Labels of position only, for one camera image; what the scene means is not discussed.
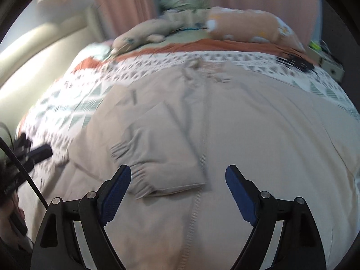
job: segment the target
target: person's hand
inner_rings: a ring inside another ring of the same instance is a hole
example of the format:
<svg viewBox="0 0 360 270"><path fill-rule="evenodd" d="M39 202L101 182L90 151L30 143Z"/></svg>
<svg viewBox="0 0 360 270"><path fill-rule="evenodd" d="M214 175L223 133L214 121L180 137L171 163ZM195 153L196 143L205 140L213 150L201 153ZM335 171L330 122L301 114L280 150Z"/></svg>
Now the person's hand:
<svg viewBox="0 0 360 270"><path fill-rule="evenodd" d="M23 237L19 237L10 225L9 218L13 211L25 220L24 211L19 208L19 197L16 192L13 193L12 198L0 206L0 237L5 244L18 250Z"/></svg>

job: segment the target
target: dark wall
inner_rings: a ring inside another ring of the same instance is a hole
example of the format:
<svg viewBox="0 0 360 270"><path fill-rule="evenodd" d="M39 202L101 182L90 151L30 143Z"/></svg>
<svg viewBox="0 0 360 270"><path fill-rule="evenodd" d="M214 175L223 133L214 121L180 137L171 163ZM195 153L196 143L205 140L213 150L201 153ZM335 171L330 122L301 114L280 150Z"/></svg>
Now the dark wall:
<svg viewBox="0 0 360 270"><path fill-rule="evenodd" d="M331 53L342 63L345 74L340 85L360 111L360 46L325 0L323 0L322 39Z"/></svg>

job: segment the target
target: orange pillow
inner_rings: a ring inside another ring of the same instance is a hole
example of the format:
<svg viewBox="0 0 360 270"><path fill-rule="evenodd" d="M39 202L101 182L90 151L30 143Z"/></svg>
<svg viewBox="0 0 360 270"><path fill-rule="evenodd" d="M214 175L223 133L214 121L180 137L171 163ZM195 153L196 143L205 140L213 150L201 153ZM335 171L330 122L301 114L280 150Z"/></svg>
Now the orange pillow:
<svg viewBox="0 0 360 270"><path fill-rule="evenodd" d="M212 7L206 26L212 39L274 43L305 53L295 32L269 12Z"/></svg>

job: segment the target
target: white patterned bedspread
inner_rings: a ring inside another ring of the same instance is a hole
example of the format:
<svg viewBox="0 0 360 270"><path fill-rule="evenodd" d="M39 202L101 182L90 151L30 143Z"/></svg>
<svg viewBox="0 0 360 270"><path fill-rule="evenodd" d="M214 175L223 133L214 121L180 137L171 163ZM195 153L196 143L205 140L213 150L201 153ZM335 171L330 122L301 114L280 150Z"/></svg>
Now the white patterned bedspread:
<svg viewBox="0 0 360 270"><path fill-rule="evenodd" d="M114 84L129 85L143 76L195 58L210 62L231 61L247 70L263 73L315 93L360 121L359 113L343 89L319 67L315 72L303 73L278 63L276 56L258 52L196 51L141 55L108 64L101 70L67 72L29 110L22 131L32 139L33 147L49 143L54 152L50 160L42 162L32 172L39 189L52 175L54 165L67 161L67 148L72 139L87 125Z"/></svg>

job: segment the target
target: plush toy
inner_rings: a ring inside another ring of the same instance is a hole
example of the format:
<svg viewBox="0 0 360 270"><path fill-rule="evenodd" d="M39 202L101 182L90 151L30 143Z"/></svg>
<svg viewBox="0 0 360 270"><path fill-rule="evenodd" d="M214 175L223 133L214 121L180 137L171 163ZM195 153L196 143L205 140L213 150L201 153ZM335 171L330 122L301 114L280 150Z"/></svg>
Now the plush toy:
<svg viewBox="0 0 360 270"><path fill-rule="evenodd" d="M183 24L181 21L165 19L151 19L142 22L114 40L111 55L124 54L149 42L163 42L166 36L180 29Z"/></svg>

